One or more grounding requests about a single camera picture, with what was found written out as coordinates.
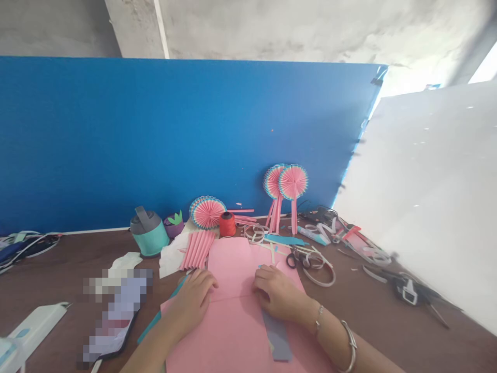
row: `gray lid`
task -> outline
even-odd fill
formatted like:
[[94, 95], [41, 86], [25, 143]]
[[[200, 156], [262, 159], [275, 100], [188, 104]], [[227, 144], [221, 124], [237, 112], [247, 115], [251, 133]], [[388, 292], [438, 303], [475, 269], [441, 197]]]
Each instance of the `gray lid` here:
[[145, 234], [156, 229], [162, 223], [159, 215], [153, 211], [145, 211], [143, 206], [135, 209], [136, 215], [131, 219], [129, 226], [134, 235]]

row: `hand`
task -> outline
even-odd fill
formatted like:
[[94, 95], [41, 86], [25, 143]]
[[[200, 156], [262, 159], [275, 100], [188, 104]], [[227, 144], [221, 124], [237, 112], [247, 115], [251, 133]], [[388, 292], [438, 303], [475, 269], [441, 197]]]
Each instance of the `hand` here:
[[209, 306], [208, 291], [218, 288], [216, 278], [208, 270], [198, 269], [190, 274], [163, 315], [168, 333], [174, 333], [176, 342], [183, 339], [202, 321]]
[[261, 307], [271, 316], [306, 327], [309, 315], [315, 316], [319, 303], [298, 290], [292, 280], [275, 266], [262, 265], [252, 284]]

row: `red thread spool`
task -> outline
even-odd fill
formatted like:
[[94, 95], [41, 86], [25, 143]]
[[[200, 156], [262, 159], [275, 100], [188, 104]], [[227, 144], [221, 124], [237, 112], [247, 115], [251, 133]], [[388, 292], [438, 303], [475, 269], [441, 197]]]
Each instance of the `red thread spool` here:
[[219, 233], [221, 237], [233, 237], [236, 232], [235, 216], [231, 212], [223, 212], [219, 216]]

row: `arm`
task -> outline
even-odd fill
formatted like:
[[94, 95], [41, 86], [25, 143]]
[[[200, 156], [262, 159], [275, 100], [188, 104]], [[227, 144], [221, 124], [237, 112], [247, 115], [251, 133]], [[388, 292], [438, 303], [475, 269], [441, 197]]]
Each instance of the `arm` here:
[[[270, 315], [304, 326], [316, 334], [320, 304], [299, 291], [292, 281], [274, 266], [261, 266], [255, 272], [253, 290]], [[340, 320], [323, 309], [321, 327], [316, 338], [326, 354], [340, 370], [347, 370], [352, 358], [348, 334]], [[397, 365], [354, 333], [357, 356], [354, 373], [403, 372]]]
[[207, 270], [188, 276], [165, 315], [136, 348], [121, 373], [158, 373], [176, 344], [191, 332], [206, 314], [207, 292], [217, 280]]

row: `blue paper strip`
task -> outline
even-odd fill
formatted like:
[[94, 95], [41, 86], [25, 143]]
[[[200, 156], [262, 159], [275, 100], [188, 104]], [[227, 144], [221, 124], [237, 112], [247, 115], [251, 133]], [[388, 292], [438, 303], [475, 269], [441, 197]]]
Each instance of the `blue paper strip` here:
[[297, 237], [283, 237], [283, 236], [275, 236], [275, 235], [266, 235], [267, 239], [270, 239], [271, 241], [277, 242], [277, 243], [282, 243], [284, 245], [309, 245], [307, 242], [302, 241], [300, 238]]
[[275, 319], [273, 316], [262, 310], [262, 318], [266, 326], [268, 339], [274, 347], [273, 360], [275, 361], [290, 361], [292, 353], [288, 336], [286, 334], [286, 326], [283, 321]]

